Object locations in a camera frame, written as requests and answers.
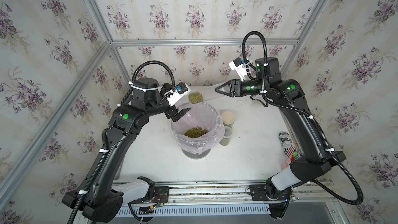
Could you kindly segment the clear jar with mung beans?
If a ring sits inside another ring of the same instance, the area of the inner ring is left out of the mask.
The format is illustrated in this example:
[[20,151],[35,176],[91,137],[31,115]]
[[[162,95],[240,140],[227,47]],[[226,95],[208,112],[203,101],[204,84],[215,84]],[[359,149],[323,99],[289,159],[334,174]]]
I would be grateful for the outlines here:
[[192,92],[188,95],[191,104],[198,104],[204,101],[204,97],[200,92]]

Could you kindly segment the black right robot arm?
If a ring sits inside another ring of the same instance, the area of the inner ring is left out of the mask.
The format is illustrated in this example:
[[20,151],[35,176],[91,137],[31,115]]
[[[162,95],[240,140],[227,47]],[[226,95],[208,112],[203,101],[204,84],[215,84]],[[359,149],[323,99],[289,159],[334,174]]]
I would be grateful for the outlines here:
[[347,172],[342,164],[344,153],[327,141],[300,84],[293,79],[282,80],[277,58],[267,61],[260,58],[255,64],[236,58],[229,67],[239,78],[222,84],[215,91],[229,97],[262,96],[266,105],[279,108],[296,138],[297,146],[290,147],[298,153],[298,158],[289,155],[291,163],[266,181],[263,192],[269,200],[286,199],[292,187],[306,182],[317,184],[317,178],[334,166]]

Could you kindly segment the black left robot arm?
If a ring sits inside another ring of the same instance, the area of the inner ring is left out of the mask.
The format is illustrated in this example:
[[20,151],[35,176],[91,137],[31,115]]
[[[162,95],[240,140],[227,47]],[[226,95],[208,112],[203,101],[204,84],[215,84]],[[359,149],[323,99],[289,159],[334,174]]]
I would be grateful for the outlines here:
[[164,84],[158,88],[157,80],[140,78],[129,82],[129,90],[114,110],[108,127],[102,131],[102,148],[83,180],[75,190],[67,192],[62,203],[72,209],[68,223],[72,224],[81,211],[94,222],[110,222],[121,207],[138,199],[151,198],[154,182],[138,177],[127,188],[112,188],[113,180],[124,156],[151,116],[165,114],[173,122],[181,119],[188,108],[178,110],[175,104],[190,93],[185,83]]

